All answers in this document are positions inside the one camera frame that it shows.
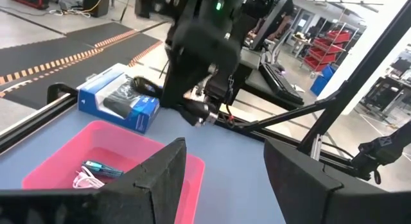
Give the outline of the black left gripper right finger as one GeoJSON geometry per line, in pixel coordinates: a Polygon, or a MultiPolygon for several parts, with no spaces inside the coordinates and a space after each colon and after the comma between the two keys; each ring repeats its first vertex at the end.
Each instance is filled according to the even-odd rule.
{"type": "Polygon", "coordinates": [[[267,139],[265,166],[287,223],[410,224],[410,192],[388,192],[267,139]]]}

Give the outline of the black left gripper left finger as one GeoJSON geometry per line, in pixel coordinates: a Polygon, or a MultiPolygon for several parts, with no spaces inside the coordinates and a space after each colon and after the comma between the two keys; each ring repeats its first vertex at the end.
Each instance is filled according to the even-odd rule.
{"type": "Polygon", "coordinates": [[[173,223],[185,167],[179,137],[99,189],[4,190],[1,223],[173,223]]]}

